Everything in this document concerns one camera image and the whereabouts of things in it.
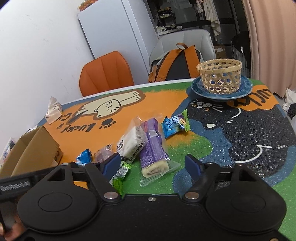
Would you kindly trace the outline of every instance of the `brown cardboard box in background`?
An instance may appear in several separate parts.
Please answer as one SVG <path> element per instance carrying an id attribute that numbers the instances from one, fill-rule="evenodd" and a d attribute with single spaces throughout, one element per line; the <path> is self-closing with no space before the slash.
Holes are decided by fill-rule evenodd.
<path id="1" fill-rule="evenodd" d="M 0 178 L 55 167 L 62 156 L 59 144 L 41 126 L 20 137 L 0 169 Z"/>
<path id="2" fill-rule="evenodd" d="M 225 45 L 214 46 L 216 58 L 227 58 Z"/>

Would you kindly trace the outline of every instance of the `pink curtain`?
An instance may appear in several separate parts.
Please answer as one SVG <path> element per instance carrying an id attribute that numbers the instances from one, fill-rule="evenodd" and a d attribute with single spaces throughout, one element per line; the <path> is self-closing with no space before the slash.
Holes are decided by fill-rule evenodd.
<path id="1" fill-rule="evenodd" d="M 252 78 L 284 96 L 296 88 L 296 3 L 242 0 L 250 33 Z"/>

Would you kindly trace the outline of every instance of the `wicker basket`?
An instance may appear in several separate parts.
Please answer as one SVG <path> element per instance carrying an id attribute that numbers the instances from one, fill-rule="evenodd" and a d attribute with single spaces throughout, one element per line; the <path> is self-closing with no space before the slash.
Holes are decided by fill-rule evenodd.
<path id="1" fill-rule="evenodd" d="M 242 62 L 236 59 L 212 59 L 197 66 L 204 87 L 214 94 L 236 92 L 241 83 Z"/>

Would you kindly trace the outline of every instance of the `blue plate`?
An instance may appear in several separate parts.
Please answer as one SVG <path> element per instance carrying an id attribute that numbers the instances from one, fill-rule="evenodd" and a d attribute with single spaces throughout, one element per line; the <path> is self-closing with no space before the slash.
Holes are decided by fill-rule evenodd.
<path id="1" fill-rule="evenodd" d="M 202 80 L 199 77 L 197 77 L 191 84 L 191 89 L 194 93 L 203 96 L 208 99 L 213 99 L 213 100 L 220 100 L 220 101 L 228 101 L 228 100 L 233 100 L 237 98 L 244 97 L 248 94 L 251 93 L 252 91 L 252 83 L 251 81 L 246 78 L 245 76 L 241 76 L 241 85 L 238 89 L 237 92 L 231 93 L 231 94 L 213 94 L 210 93 L 202 83 Z"/>

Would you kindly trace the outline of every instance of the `chair backrest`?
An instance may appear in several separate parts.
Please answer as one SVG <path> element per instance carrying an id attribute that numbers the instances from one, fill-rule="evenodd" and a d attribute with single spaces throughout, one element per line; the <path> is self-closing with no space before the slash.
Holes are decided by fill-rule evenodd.
<path id="1" fill-rule="evenodd" d="M 117 52 L 111 52 L 86 64 L 80 75 L 82 96 L 134 85 L 128 63 Z"/>
<path id="2" fill-rule="evenodd" d="M 163 53 L 176 49 L 177 43 L 184 43 L 188 47 L 195 45 L 200 51 L 203 61 L 215 59 L 215 49 L 211 40 L 211 35 L 204 29 L 184 30 L 180 32 L 170 33 L 163 36 L 152 50 L 149 58 L 149 64 L 157 59 Z"/>

